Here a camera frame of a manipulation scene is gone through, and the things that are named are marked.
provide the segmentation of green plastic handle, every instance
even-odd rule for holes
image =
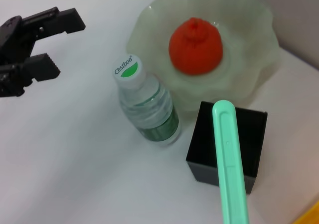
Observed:
[[[212,112],[224,224],[249,224],[236,110],[218,101]]]

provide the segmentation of wavy glass dish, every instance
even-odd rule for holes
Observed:
[[[171,35],[191,17],[214,24],[224,47],[219,66],[198,76],[178,71],[168,53]],[[196,111],[201,101],[236,102],[252,93],[260,71],[279,56],[272,21],[258,0],[155,0],[140,14],[126,49],[171,91],[175,106]]]

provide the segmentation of black box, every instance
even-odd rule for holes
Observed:
[[[197,181],[219,186],[213,105],[208,102],[202,102],[200,105],[186,161]],[[246,193],[249,194],[258,173],[267,113],[236,108],[236,117]]]

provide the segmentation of bottle cap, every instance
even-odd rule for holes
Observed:
[[[144,82],[146,72],[138,56],[127,54],[116,62],[113,76],[120,87],[134,89]]]

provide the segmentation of water bottle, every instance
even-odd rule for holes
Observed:
[[[180,124],[169,91],[145,71],[140,58],[125,55],[113,68],[113,76],[121,108],[138,131],[159,145],[175,142]]]

